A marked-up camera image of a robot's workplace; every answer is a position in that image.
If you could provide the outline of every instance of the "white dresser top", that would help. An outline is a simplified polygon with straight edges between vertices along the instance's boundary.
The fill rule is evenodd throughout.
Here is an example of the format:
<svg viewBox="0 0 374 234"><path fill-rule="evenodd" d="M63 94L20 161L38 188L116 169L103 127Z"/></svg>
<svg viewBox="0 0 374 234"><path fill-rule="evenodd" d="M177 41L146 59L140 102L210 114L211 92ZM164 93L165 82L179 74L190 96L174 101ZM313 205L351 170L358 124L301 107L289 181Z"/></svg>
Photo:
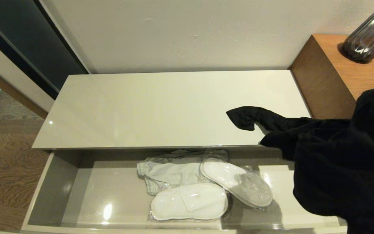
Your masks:
<svg viewBox="0 0 374 234"><path fill-rule="evenodd" d="M290 71L71 75L33 148L257 145L226 115L241 106L310 117Z"/></svg>

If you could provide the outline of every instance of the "white towel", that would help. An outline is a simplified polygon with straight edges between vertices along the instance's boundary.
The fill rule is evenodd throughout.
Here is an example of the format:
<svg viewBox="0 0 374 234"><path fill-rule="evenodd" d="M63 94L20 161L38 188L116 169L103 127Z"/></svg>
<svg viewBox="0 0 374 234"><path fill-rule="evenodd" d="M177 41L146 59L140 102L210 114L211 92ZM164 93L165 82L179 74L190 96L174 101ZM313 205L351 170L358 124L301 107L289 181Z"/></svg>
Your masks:
<svg viewBox="0 0 374 234"><path fill-rule="evenodd" d="M207 156L228 160L225 150L191 152L176 150L171 154L150 157L137 164L137 171L144 176L147 193L155 196L158 192L183 185L209 182L200 173L200 164Z"/></svg>

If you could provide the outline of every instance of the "slipper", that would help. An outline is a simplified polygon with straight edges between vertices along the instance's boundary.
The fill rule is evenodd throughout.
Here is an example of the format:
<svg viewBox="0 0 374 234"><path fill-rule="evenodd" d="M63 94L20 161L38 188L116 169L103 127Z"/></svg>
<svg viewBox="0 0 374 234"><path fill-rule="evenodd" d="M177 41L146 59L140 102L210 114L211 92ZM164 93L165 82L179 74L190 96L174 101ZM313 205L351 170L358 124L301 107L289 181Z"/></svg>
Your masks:
<svg viewBox="0 0 374 234"><path fill-rule="evenodd" d="M253 172L217 158L204 160L200 172L250 207L268 206L272 202L269 185Z"/></svg>
<svg viewBox="0 0 374 234"><path fill-rule="evenodd" d="M159 192L151 202L154 219L216 219L226 212L226 192L215 184L194 184Z"/></svg>

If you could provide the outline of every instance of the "black garment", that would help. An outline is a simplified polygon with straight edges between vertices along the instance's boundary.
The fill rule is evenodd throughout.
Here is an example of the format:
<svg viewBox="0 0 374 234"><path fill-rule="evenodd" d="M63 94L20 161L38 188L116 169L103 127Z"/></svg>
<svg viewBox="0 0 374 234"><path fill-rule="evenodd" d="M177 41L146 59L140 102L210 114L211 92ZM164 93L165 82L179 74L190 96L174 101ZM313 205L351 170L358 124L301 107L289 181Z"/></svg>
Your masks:
<svg viewBox="0 0 374 234"><path fill-rule="evenodd" d="M285 118L257 107L227 111L240 129L272 131L261 141L295 161L294 196L307 211L347 220L350 234L374 234L374 89L351 120Z"/></svg>

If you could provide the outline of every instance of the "wooden cabinet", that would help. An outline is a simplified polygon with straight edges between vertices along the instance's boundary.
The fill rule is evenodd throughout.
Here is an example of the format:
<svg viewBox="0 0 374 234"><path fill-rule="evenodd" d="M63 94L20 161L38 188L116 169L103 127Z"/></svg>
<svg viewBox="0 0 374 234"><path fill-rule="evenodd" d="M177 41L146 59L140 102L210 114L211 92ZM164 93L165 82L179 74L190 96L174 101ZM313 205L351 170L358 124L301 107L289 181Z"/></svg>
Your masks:
<svg viewBox="0 0 374 234"><path fill-rule="evenodd" d="M357 98L374 88L374 59L345 58L338 47L346 37L312 35L290 67L313 118L351 118Z"/></svg>

